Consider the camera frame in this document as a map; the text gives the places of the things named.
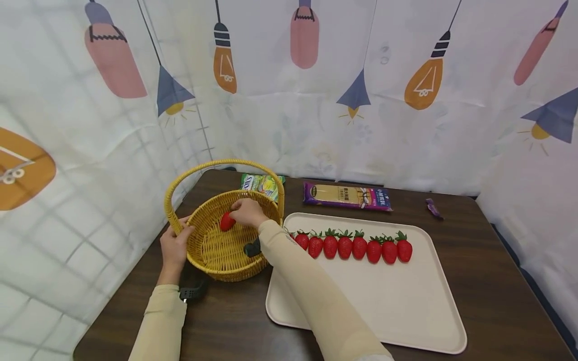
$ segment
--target wicker basket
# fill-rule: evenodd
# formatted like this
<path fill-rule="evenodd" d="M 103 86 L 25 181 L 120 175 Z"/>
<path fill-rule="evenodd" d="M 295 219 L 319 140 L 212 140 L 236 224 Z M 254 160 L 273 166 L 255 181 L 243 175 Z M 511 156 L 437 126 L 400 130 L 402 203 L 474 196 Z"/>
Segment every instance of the wicker basket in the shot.
<path fill-rule="evenodd" d="M 167 189 L 165 196 L 166 216 L 171 227 L 178 235 L 183 230 L 183 227 L 179 223 L 172 205 L 172 196 L 177 186 L 186 177 L 204 168 L 232 163 L 259 168 L 273 177 L 279 189 L 279 206 L 262 193 L 238 189 L 212 197 L 191 214 L 187 225 L 194 226 L 195 231 L 187 243 L 187 259 L 193 266 L 215 280 L 225 282 L 246 280 L 262 271 L 267 265 L 267 261 L 263 254 L 249 258 L 243 252 L 245 244 L 252 243 L 258 237 L 256 229 L 235 224 L 229 231 L 222 232 L 219 228 L 221 217 L 225 212 L 231 210 L 231 205 L 238 199 L 252 198 L 259 202 L 267 217 L 282 225 L 285 190 L 281 180 L 270 169 L 258 163 L 241 159 L 223 159 L 198 165 L 181 174 Z"/>

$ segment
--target hand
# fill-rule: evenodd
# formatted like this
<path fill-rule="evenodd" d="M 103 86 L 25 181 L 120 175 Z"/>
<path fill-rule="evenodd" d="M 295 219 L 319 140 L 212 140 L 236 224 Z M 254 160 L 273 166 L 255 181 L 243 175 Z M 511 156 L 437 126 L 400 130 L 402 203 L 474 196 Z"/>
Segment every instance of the hand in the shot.
<path fill-rule="evenodd" d="M 194 230 L 186 224 L 188 217 L 179 219 L 183 231 L 177 236 L 172 227 L 161 236 L 162 270 L 157 285 L 178 285 L 180 273 L 187 260 L 187 240 Z"/>
<path fill-rule="evenodd" d="M 269 220 L 256 200 L 250 198 L 239 199 L 231 206 L 230 216 L 244 226 L 259 228 L 261 223 Z"/>

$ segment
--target basket handle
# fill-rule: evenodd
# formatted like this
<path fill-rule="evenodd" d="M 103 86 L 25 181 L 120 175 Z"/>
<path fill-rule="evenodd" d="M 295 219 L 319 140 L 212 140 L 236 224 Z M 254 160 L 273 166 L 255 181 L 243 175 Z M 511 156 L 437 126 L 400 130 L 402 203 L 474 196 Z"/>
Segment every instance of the basket handle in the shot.
<path fill-rule="evenodd" d="M 268 175 L 270 175 L 273 178 L 273 180 L 277 184 L 277 189 L 279 190 L 279 201 L 278 201 L 278 203 L 279 203 L 279 206 L 278 206 L 279 215 L 281 216 L 281 218 L 283 218 L 283 211 L 285 209 L 285 189 L 283 188 L 283 183 L 281 182 L 281 179 L 279 179 L 279 177 L 272 170 L 270 170 L 269 168 L 267 168 L 263 165 L 260 165 L 259 163 L 255 163 L 252 161 L 245 161 L 242 159 L 221 159 L 219 161 L 210 161 L 210 162 L 206 162 L 203 164 L 199 164 L 198 166 L 196 166 L 192 169 L 189 169 L 188 171 L 181 174 L 177 179 L 175 179 L 173 181 L 173 183 L 171 183 L 171 185 L 169 186 L 169 189 L 166 190 L 165 213 L 166 213 L 166 217 L 168 218 L 172 229 L 175 231 L 175 233 L 177 235 L 182 232 L 183 226 L 179 222 L 179 218 L 177 217 L 177 215 L 175 213 L 175 209 L 173 208 L 172 198 L 173 198 L 173 193 L 175 192 L 175 190 L 179 186 L 179 184 L 185 178 L 190 176 L 191 174 L 198 172 L 204 168 L 214 167 L 216 165 L 221 165 L 221 164 L 232 164 L 232 163 L 249 165 L 249 166 L 252 166 L 255 168 L 259 168 L 263 172 L 267 173 Z"/>

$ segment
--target curtain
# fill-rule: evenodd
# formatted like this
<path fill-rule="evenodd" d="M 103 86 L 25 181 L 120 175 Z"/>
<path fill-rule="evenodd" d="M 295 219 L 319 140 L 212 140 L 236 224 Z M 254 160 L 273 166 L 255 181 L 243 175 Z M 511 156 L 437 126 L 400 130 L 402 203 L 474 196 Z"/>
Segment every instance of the curtain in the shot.
<path fill-rule="evenodd" d="M 170 11 L 162 2 L 0 2 L 6 359 L 69 359 L 165 225 L 168 185 L 211 160 L 194 60 Z M 199 176 L 177 189 L 175 206 Z"/>
<path fill-rule="evenodd" d="M 169 183 L 229 157 L 480 195 L 578 336 L 575 3 L 1 0 L 0 17 L 12 359 L 69 355 L 165 223 Z"/>

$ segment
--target plastic tray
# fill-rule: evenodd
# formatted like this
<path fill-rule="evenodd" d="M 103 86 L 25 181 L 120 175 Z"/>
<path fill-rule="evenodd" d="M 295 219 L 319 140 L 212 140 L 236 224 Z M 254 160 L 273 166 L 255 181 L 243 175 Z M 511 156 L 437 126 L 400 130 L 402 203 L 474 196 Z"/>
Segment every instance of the plastic tray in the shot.
<path fill-rule="evenodd" d="M 413 246 L 410 262 L 393 265 L 383 259 L 371 264 L 356 260 L 317 258 L 361 317 L 384 343 L 457 354 L 468 343 L 431 237 L 421 228 L 361 219 L 293 213 L 284 226 L 290 231 L 327 228 L 365 232 L 369 236 L 407 234 Z M 279 325 L 310 330 L 305 316 L 283 280 L 273 269 L 265 301 L 269 318 Z"/>

